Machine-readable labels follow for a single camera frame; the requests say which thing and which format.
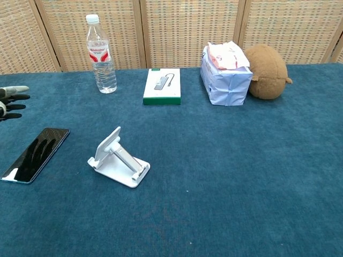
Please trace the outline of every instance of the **green stripe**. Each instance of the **green stripe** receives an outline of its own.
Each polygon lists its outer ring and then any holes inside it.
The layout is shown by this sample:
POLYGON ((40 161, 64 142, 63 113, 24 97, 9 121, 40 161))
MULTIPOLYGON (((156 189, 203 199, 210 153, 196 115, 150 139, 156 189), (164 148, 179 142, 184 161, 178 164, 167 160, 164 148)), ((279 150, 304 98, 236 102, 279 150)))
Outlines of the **green stripe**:
POLYGON ((181 98, 180 97, 149 97, 149 98, 143 98, 143 104, 145 105, 181 104, 181 98))

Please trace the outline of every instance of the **bottle cap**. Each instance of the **bottle cap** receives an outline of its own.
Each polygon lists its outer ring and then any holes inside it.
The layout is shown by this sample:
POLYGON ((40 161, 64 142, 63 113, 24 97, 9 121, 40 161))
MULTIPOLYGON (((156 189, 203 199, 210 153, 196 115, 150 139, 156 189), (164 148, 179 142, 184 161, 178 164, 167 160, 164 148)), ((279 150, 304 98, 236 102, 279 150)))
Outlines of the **bottle cap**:
POLYGON ((99 23, 99 16, 97 14, 87 14, 86 20, 88 24, 97 24, 99 23))

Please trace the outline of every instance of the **product box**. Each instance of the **product box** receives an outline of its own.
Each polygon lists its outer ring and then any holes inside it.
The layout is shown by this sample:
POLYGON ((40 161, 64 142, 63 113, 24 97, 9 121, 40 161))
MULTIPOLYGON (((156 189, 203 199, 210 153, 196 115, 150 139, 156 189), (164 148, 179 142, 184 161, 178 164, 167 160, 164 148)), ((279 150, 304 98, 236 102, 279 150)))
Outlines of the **product box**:
POLYGON ((181 104, 180 69, 149 69, 143 104, 181 104))

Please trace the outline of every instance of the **phone screen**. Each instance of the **phone screen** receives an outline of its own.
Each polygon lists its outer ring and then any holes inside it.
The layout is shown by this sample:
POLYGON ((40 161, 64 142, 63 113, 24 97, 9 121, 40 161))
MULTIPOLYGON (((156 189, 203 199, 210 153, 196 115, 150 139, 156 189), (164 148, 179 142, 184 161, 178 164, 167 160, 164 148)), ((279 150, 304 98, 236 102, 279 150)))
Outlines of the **phone screen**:
POLYGON ((30 184, 68 136, 69 130, 45 128, 3 173, 1 180, 30 184))

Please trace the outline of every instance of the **bottle label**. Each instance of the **bottle label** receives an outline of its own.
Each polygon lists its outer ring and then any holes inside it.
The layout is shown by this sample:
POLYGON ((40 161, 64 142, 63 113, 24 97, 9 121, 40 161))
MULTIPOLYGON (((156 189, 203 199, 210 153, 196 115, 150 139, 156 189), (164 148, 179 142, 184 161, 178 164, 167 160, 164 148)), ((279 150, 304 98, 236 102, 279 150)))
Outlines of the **bottle label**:
POLYGON ((111 61, 111 54, 109 52, 108 44, 99 47, 88 47, 88 53, 92 63, 111 61))

